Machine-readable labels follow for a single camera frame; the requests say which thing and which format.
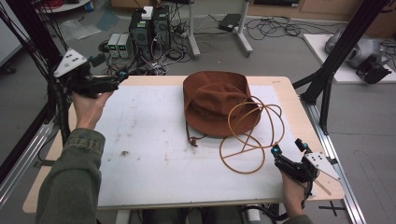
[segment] brown hat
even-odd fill
[[[184,115],[195,130],[212,136],[232,136],[228,124],[230,111],[242,103],[254,103],[250,98],[245,76],[230,72],[204,71],[188,76],[183,82]],[[235,134],[253,129],[261,112],[256,104],[238,106],[230,122]],[[235,127],[235,124],[250,111]]]

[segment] sleeve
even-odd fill
[[[302,215],[298,217],[293,217],[287,221],[285,221],[283,224],[313,224],[309,216],[307,215]]]
[[[96,131],[71,132],[40,188],[35,223],[96,223],[104,145]]]

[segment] floor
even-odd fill
[[[218,32],[213,28],[217,25],[205,16],[208,13],[221,20],[221,14],[239,12],[240,8],[238,4],[230,4],[224,8],[216,7],[217,5],[213,5],[208,0],[202,2],[196,4],[195,10],[196,15],[204,15],[199,16],[195,21],[196,28],[202,25],[200,32]],[[59,21],[83,18],[80,23],[84,26],[96,24],[108,13],[106,1],[96,3],[98,4],[94,12],[88,13],[83,8],[79,8],[59,13],[57,18]],[[186,7],[181,10],[181,15],[186,15]],[[121,19],[115,26],[85,39],[71,39],[67,41],[68,46],[87,57],[98,54],[98,45],[108,39],[110,34],[127,31],[128,13],[117,11],[116,14],[120,15]],[[326,26],[326,30],[335,32],[340,26],[343,24]],[[253,33],[255,37],[260,36],[257,31],[255,32]],[[253,40],[247,35],[247,40],[254,49],[248,58],[232,34],[197,35],[196,39],[202,53],[201,58],[170,65],[168,76],[188,75],[203,70],[222,70],[246,76],[282,76],[295,82],[320,67],[314,53],[302,39],[297,37],[266,37],[264,40]],[[9,75],[4,70],[0,72],[2,104],[0,124],[3,127],[3,131],[0,132],[2,142],[0,162],[4,161],[46,102],[46,83],[44,78],[39,76],[28,55],[22,50],[11,59],[11,62],[17,68],[16,74]],[[102,69],[103,67],[95,68],[92,72],[100,73]],[[332,86],[328,131],[367,223],[390,224],[396,219],[396,177],[393,175],[396,170],[394,85],[334,84]],[[296,91],[303,93],[305,89],[306,87],[302,87]],[[34,223],[34,216],[23,213],[21,207],[37,172],[36,168],[30,168],[7,199],[0,210],[2,223]],[[335,207],[344,207],[340,201],[332,203]],[[331,206],[330,202],[308,203],[305,212],[316,223],[350,222],[343,210],[334,212],[323,209],[329,206]],[[98,211],[98,218],[103,223],[114,223],[116,213]],[[133,223],[140,223],[136,213],[133,213],[132,220]],[[263,218],[262,223],[269,222]]]

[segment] hand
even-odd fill
[[[287,175],[283,174],[283,172],[280,173],[282,174],[283,179],[283,204],[285,205],[289,218],[303,215],[304,212],[301,207],[301,202],[304,199],[307,184],[299,184]]]
[[[96,99],[92,99],[73,92],[73,105],[77,115],[76,128],[93,130],[97,121],[102,117],[103,108],[105,107],[107,99],[112,94],[113,91],[104,92],[98,95]]]

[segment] black stand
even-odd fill
[[[294,89],[297,89],[311,82],[306,92],[301,95],[301,100],[306,101],[310,105],[314,105],[323,92],[319,125],[326,135],[328,134],[327,118],[329,115],[332,79],[335,72],[364,35],[364,32],[374,21],[386,2],[387,0],[364,0],[319,70],[309,77],[293,83]]]

